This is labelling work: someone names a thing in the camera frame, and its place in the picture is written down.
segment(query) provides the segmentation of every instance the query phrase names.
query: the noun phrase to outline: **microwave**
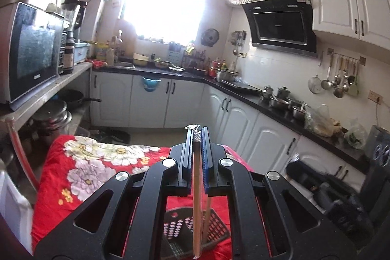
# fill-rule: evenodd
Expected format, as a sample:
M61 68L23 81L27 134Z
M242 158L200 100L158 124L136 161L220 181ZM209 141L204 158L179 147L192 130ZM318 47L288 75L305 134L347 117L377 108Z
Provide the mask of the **microwave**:
M254 47L317 57L310 0L260 0L242 6Z
M64 21L22 2L0 8L0 103L12 110L58 77Z

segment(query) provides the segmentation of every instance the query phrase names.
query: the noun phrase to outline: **black countertop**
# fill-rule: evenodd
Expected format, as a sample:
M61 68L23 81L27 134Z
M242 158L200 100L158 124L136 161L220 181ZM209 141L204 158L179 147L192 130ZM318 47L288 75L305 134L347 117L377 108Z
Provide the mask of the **black countertop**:
M340 159L344 160L357 170L366 174L369 169L368 159L364 156L362 150L357 150L350 147L347 143L343 141L340 137L321 137L314 134L313 132L305 129L304 123L299 122L293 118L293 115L289 111L280 111L269 106L268 102L264 102L260 99L259 96L248 95L239 91L232 91L231 87L218 83L216 80L210 77L200 77L191 73L182 72L176 73L169 70L160 70L155 67L137 67L135 69L129 68L113 68L113 67L103 67L100 69L94 69L96 72L108 72L108 73L122 73L122 74L133 74L149 77L162 77L167 79L177 79L183 81L193 81L206 83L219 89L223 93L232 96L247 105L256 108L262 114L274 119L283 126L291 129L297 134L303 135L304 137L312 140L321 147L327 149L328 151L335 154Z

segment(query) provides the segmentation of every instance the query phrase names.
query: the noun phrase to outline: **frying pan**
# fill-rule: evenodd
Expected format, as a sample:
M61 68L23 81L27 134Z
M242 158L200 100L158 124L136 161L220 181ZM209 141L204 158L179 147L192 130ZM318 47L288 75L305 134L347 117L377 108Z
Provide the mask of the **frying pan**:
M83 102L101 102L100 98L84 98L84 94L75 89L64 89L58 92L58 98L68 105L68 110L80 107Z

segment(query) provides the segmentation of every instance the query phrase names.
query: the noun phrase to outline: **floral tablecloth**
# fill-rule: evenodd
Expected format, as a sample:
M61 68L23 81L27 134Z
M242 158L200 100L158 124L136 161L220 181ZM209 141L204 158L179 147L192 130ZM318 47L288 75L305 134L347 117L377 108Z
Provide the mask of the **floral tablecloth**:
M229 147L226 153L251 168ZM32 247L117 172L136 174L169 156L170 148L120 146L94 139L63 135L51 145L46 158L32 224ZM168 197L166 209L192 207L192 195ZM226 197L214 197L211 207L230 229ZM201 259L231 259L231 240L205 252Z

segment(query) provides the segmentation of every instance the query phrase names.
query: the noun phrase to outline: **black plastic basket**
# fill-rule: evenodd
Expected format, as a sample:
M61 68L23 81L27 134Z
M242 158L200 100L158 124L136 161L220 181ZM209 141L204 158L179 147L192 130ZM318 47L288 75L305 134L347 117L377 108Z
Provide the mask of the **black plastic basket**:
M165 212L164 235L161 243L161 260L173 260L192 257L194 219L192 207L181 207ZM207 241L202 251L213 249L218 243L230 237L226 225L214 209L210 209Z

